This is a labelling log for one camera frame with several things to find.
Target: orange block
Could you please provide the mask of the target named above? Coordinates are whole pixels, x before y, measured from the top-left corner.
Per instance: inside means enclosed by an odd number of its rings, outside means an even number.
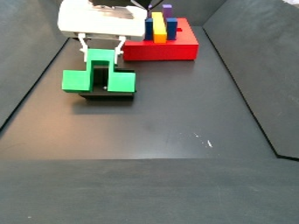
[[[166,31],[164,25],[164,15],[161,12],[152,12],[153,19],[153,42],[164,44],[166,41]]]

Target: black floor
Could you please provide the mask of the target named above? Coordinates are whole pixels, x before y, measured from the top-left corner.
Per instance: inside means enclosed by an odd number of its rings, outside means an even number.
[[[210,42],[193,31],[194,61],[120,62],[136,71],[133,101],[88,102],[61,91],[62,69],[84,68],[70,40],[0,134],[0,158],[273,158]]]
[[[124,64],[133,101],[61,92],[61,70],[84,67],[69,41],[0,134],[0,223],[297,223],[299,165],[193,30],[196,61]]]

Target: red block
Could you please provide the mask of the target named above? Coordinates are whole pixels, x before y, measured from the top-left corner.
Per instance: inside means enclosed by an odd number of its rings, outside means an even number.
[[[185,18],[177,18],[176,40],[154,44],[152,40],[126,41],[124,60],[194,60],[200,44]]]

